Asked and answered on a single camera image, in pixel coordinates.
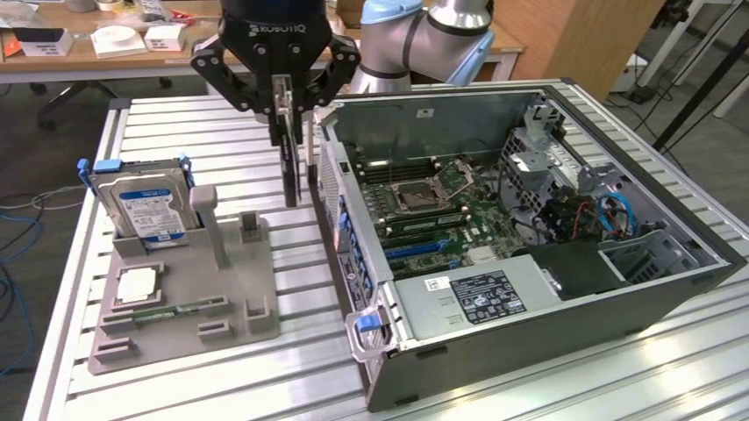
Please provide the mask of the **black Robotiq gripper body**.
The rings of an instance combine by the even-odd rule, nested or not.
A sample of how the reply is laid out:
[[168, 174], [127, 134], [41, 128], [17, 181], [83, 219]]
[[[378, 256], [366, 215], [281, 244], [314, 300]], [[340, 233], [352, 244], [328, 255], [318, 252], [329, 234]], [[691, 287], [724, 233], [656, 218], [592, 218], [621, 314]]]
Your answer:
[[324, 1], [224, 1], [220, 38], [256, 74], [253, 110], [274, 107], [273, 78], [290, 78], [293, 106], [314, 106], [309, 72], [332, 40]]

